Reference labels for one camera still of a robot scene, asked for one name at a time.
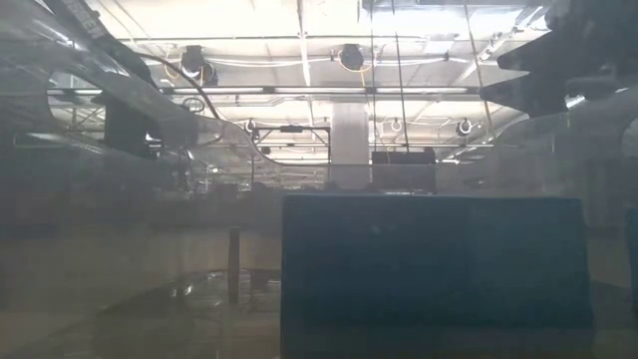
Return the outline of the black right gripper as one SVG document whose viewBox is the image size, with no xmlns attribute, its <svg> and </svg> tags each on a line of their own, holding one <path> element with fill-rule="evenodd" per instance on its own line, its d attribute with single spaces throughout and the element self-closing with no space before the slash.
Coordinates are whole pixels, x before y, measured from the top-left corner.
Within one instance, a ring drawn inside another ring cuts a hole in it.
<svg viewBox="0 0 638 359">
<path fill-rule="evenodd" d="M 607 96 L 638 82 L 638 0 L 554 0 L 550 32 L 497 58 L 504 70 L 545 71 L 487 85 L 482 100 L 531 118 L 565 113 L 568 95 Z"/>
</svg>

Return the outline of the long blue rectangular block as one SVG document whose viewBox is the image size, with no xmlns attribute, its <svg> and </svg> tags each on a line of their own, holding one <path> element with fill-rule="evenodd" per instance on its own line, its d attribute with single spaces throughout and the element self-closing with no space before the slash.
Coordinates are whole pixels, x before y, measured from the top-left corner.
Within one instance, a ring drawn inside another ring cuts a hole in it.
<svg viewBox="0 0 638 359">
<path fill-rule="evenodd" d="M 290 194 L 282 359 L 589 357 L 581 203 Z"/>
</svg>

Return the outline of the black hanging monitor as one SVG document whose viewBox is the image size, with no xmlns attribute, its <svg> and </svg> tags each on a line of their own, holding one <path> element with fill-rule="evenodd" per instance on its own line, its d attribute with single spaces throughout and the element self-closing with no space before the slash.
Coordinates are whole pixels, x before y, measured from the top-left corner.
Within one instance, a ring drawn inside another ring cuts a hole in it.
<svg viewBox="0 0 638 359">
<path fill-rule="evenodd" d="M 382 190 L 437 192 L 436 153 L 372 152 L 372 184 Z"/>
</svg>

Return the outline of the white square pillar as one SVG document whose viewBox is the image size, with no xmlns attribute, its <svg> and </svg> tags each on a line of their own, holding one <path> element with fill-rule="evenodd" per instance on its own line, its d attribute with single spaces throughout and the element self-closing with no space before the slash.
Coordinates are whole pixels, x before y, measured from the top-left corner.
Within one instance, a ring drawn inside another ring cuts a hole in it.
<svg viewBox="0 0 638 359">
<path fill-rule="evenodd" d="M 341 189 L 369 182 L 369 118 L 363 103 L 335 103 L 331 123 L 331 181 Z"/>
</svg>

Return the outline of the long ceiling light strip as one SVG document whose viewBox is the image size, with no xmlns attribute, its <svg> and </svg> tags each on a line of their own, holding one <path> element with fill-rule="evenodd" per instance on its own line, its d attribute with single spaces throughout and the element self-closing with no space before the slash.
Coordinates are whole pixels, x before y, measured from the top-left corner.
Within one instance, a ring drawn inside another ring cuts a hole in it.
<svg viewBox="0 0 638 359">
<path fill-rule="evenodd" d="M 478 95 L 479 87 L 205 87 L 206 95 Z M 90 96 L 99 89 L 50 89 L 48 95 Z"/>
</svg>

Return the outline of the grey translucent plastic bin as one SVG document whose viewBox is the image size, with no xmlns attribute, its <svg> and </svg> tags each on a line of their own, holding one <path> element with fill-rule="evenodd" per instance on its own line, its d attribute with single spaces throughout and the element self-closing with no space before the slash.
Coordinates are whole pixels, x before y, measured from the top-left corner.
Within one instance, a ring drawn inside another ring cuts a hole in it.
<svg viewBox="0 0 638 359">
<path fill-rule="evenodd" d="M 206 95 L 180 67 L 199 45 L 217 87 L 481 89 L 545 77 L 497 58 L 550 32 L 554 0 L 135 3 L 157 53 L 85 1 L 158 89 L 43 0 L 0 0 L 0 359 L 282 359 L 282 206 L 298 193 L 577 199 L 596 334 L 589 357 L 557 359 L 638 359 L 638 82 L 531 118 L 479 94 Z M 360 71 L 340 63 L 344 44 Z M 101 93 L 47 94 L 59 88 Z M 159 126 L 155 159 L 104 144 L 106 93 Z M 244 130 L 331 128 L 335 103 L 366 106 L 363 189 L 331 181 L 323 147 L 265 155 Z M 373 186 L 372 152 L 424 148 L 436 193 Z"/>
</svg>

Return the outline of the black rectangular rack frame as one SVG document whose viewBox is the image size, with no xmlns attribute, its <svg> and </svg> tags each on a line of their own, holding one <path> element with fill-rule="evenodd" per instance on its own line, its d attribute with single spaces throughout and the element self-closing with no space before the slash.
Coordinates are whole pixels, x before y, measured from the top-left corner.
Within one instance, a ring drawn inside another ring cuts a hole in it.
<svg viewBox="0 0 638 359">
<path fill-rule="evenodd" d="M 282 141 L 269 141 L 268 138 L 273 133 L 286 135 L 287 138 Z M 311 140 L 309 142 L 301 142 L 294 138 L 295 135 L 309 133 Z M 331 165 L 332 155 L 332 135 L 330 127 L 302 126 L 302 125 L 282 125 L 282 126 L 266 126 L 254 127 L 250 132 L 250 138 L 254 145 L 259 148 L 265 155 L 265 148 L 273 149 L 312 149 L 316 150 L 323 147 L 326 152 L 325 163 Z"/>
</svg>

